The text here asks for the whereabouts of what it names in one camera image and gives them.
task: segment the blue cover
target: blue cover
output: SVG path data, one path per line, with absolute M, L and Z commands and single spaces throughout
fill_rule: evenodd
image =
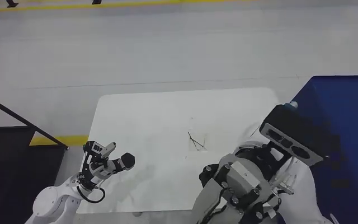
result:
M 298 113 L 340 137 L 341 149 L 311 167 L 322 214 L 340 224 L 358 212 L 358 76 L 312 77 L 294 97 Z

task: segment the black wire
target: black wire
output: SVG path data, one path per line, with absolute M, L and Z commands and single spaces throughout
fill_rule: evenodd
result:
M 101 198 L 100 200 L 90 200 L 90 199 L 88 199 L 86 196 L 84 196 L 84 194 L 83 194 L 83 193 L 81 192 L 81 190 L 79 189 L 79 186 L 77 186 L 77 191 L 78 191 L 79 195 L 81 195 L 81 197 L 82 197 L 84 200 L 86 200 L 87 202 L 90 202 L 90 203 L 92 203 L 92 204 L 99 203 L 99 202 L 101 202 L 101 201 L 105 198 L 105 196 L 106 196 L 105 190 L 103 190 L 103 188 L 99 188 L 99 190 L 102 191 L 102 193 L 103 193 L 102 198 Z

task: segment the screw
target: screw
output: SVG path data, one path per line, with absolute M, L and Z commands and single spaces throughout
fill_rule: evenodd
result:
M 225 189 L 228 188 L 228 183 L 226 183 L 226 182 L 223 181 L 223 182 L 222 182 L 222 187 L 225 188 Z
M 233 202 L 233 204 L 238 204 L 239 203 L 239 199 L 235 195 L 233 195 L 231 197 L 231 201 Z
M 256 212 L 256 217 L 261 220 L 262 219 L 262 214 L 261 212 Z
M 296 101 L 291 101 L 290 105 L 293 106 L 294 108 L 298 108 L 298 103 Z
M 254 192 L 255 194 L 257 194 L 257 195 L 260 195 L 260 190 L 258 190 L 257 188 L 255 188 L 255 189 L 253 190 L 253 192 Z

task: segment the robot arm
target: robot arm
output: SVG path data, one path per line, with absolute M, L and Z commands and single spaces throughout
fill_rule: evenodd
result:
M 292 195 L 291 186 L 297 175 L 288 174 L 292 166 L 298 167 L 298 164 L 303 170 L 309 170 L 308 166 L 325 160 L 326 153 L 339 144 L 335 136 L 314 126 L 294 110 L 294 104 L 278 105 L 266 117 L 259 130 L 269 143 L 244 142 L 218 164 L 204 167 L 199 175 L 203 190 L 193 206 L 191 223 L 260 223 L 275 216 L 283 198 L 287 202 L 290 196 L 296 196 Z M 315 191 L 311 194 L 307 188 L 305 193 L 315 196 Z M 226 202 L 223 207 L 219 205 L 221 201 Z M 308 210 L 310 214 L 307 209 L 302 214 L 287 206 L 282 215 L 291 221 L 289 224 L 307 223 L 307 215 L 311 215 L 310 220 L 316 220 L 315 223 L 331 223 L 321 215 L 317 203 L 305 206 L 313 208 Z
M 90 141 L 83 146 L 85 160 L 81 172 L 67 179 L 61 186 L 50 186 L 42 190 L 34 201 L 33 214 L 26 224 L 69 224 L 73 223 L 74 215 L 84 199 L 89 203 L 99 203 L 105 197 L 101 183 L 113 174 L 130 170 L 135 158 L 125 153 L 121 158 L 109 160 L 110 153 L 116 144 L 104 147 Z M 90 200 L 88 196 L 95 190 L 103 192 L 99 200 Z

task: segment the floor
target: floor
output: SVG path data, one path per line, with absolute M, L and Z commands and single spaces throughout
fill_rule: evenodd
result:
M 358 74 L 355 1 L 286 2 L 2 12 L 0 102 L 54 136 L 86 135 L 106 94 L 268 87 L 287 102 L 311 76 Z M 16 124 L 0 114 L 0 125 Z M 72 147 L 57 183 L 81 159 Z M 76 222 L 186 216 L 79 215 Z

